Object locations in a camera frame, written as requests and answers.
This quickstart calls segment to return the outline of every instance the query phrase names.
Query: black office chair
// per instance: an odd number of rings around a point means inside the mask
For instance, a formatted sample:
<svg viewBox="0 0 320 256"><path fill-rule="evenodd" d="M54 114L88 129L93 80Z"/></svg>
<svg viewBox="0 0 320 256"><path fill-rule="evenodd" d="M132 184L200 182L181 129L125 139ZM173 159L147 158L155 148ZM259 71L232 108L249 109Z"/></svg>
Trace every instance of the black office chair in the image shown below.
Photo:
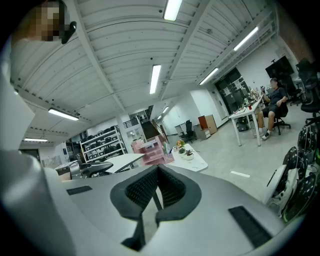
<svg viewBox="0 0 320 256"><path fill-rule="evenodd" d="M299 77L302 80L304 88L311 92L311 95L306 102L301 105L301 110L307 113L312 113L312 118L305 120L305 125L309 126L314 123L320 123L320 87L317 77L317 70L310 64L310 62L304 58L297 65Z"/></svg>
<svg viewBox="0 0 320 256"><path fill-rule="evenodd" d="M285 75L279 78L279 80L283 84L287 94L290 96L290 106L292 106L292 104L296 104L298 106L299 103L303 102L301 98L301 89L297 89L295 87L291 76Z"/></svg>
<svg viewBox="0 0 320 256"><path fill-rule="evenodd" d="M291 129L291 125L288 123L285 123L285 121L282 120L282 118L285 118L288 114L288 107L286 103L281 104L280 106L281 113L275 115L275 122L273 124L273 128L278 127L278 134L281 135L280 126L283 127L289 127Z"/></svg>
<svg viewBox="0 0 320 256"><path fill-rule="evenodd" d="M190 120L185 122L185 127L186 127L186 134L181 135L180 137L183 139L187 139L187 142L192 143L192 139L195 140L195 138L192 138L195 134L195 132L192 130L192 122Z"/></svg>

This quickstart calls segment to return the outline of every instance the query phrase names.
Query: white line on floor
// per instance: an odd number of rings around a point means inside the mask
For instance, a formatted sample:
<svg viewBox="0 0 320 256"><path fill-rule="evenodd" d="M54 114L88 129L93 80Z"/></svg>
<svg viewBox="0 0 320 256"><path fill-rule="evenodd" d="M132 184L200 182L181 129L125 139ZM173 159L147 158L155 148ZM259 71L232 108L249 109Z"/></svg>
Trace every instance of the white line on floor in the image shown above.
<svg viewBox="0 0 320 256"><path fill-rule="evenodd" d="M246 178L250 178L250 175L244 174L244 173L241 173L241 172L236 172L236 171L232 170L230 173L231 174L236 174L236 175L239 175L239 176L243 176L243 177L246 177Z"/></svg>

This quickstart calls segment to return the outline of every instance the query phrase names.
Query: metal shelving unit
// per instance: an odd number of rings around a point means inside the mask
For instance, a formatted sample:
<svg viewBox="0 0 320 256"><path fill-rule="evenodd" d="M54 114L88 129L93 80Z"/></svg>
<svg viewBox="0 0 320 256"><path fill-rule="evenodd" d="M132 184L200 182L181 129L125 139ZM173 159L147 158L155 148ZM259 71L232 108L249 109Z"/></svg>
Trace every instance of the metal shelving unit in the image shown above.
<svg viewBox="0 0 320 256"><path fill-rule="evenodd" d="M91 148L89 150L84 150L84 149L86 149L86 146L92 145L93 143L96 143L98 141L100 141L100 142L104 141L104 138L106 138L106 137L111 137L111 138L116 137L116 139L112 140L112 141L110 141L108 143L102 144L100 146L97 146L95 148ZM110 146L110 145L112 145L114 143L120 143L120 148L117 149L117 150L114 150L114 151L112 151L110 153L102 154L102 155L99 155L99 156L94 157L92 159L87 159L87 154L88 153L90 153L90 152L92 153L92 152L97 151L97 150L104 150L107 146ZM119 128L117 126L114 128L114 130L111 130L109 132L106 132L104 134L96 136L96 137L94 137L94 138L92 138L92 139L90 139L88 141L83 142L83 143L81 142L80 143L80 147L81 147L81 151L83 153L84 160L85 160L86 163L90 163L90 162L98 160L100 158L105 158L105 157L107 157L109 155L112 155L114 153L119 153L119 152L122 152L123 154L127 154L128 153L127 149L125 147L125 144L123 142L121 133L119 131Z"/></svg>

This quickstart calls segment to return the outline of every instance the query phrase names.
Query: ceiling light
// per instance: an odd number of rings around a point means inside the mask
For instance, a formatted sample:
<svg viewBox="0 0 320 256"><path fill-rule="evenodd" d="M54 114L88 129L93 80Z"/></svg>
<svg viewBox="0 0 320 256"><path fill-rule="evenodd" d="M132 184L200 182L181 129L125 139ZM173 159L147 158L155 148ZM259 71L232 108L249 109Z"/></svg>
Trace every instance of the ceiling light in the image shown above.
<svg viewBox="0 0 320 256"><path fill-rule="evenodd" d="M153 65L152 67L150 94L154 94L156 92L160 69L161 69L161 65Z"/></svg>
<svg viewBox="0 0 320 256"><path fill-rule="evenodd" d="M74 116L72 116L70 114L63 113L63 112L61 112L59 110L56 110L54 108L50 108L49 109L49 113L57 115L57 116L60 116L60 117L63 117L63 118L68 118L68 119L73 120L73 121L79 120L78 117L74 117Z"/></svg>
<svg viewBox="0 0 320 256"><path fill-rule="evenodd" d="M168 108L169 108L169 107L167 106L162 113L166 112Z"/></svg>
<svg viewBox="0 0 320 256"><path fill-rule="evenodd" d="M48 140L45 138L25 138L25 142L47 142Z"/></svg>
<svg viewBox="0 0 320 256"><path fill-rule="evenodd" d="M258 31L258 27L256 26L240 43L237 44L236 47L234 47L233 49L236 51L238 50L246 41L248 41L248 39L250 37L252 37L254 35L254 33L256 33Z"/></svg>
<svg viewBox="0 0 320 256"><path fill-rule="evenodd" d="M203 79L203 80L201 81L201 83L199 83L199 85L203 85L214 73L216 73L216 72L218 71L218 69L219 69L219 68L216 67L210 74L208 74L208 75L206 76L205 79Z"/></svg>
<svg viewBox="0 0 320 256"><path fill-rule="evenodd" d="M182 0L168 0L163 18L169 21L175 21L181 6Z"/></svg>

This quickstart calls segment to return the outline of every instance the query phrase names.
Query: gray floor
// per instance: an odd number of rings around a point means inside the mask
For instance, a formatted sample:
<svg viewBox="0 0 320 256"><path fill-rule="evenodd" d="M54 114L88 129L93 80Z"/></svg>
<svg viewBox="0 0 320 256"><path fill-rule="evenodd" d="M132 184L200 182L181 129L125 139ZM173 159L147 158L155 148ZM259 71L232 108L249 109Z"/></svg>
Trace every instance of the gray floor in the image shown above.
<svg viewBox="0 0 320 256"><path fill-rule="evenodd" d="M300 105L288 104L289 112L283 120L291 124L291 129L281 128L281 135L278 135L278 129L274 130L268 140L261 142L261 146L258 146L257 139L253 137L254 128L239 132L242 146L238 146L231 121L220 127L218 132L210 138L194 140L190 145L208 163L208 169L201 173L227 180L261 201L273 172L282 165L289 149L297 146L298 134L306 118L312 117L311 114L301 111L300 107ZM179 137L169 136L168 140L173 147ZM250 177L239 176L231 171L250 175ZM152 200L143 212L147 242L157 230L154 221L156 212L157 209Z"/></svg>

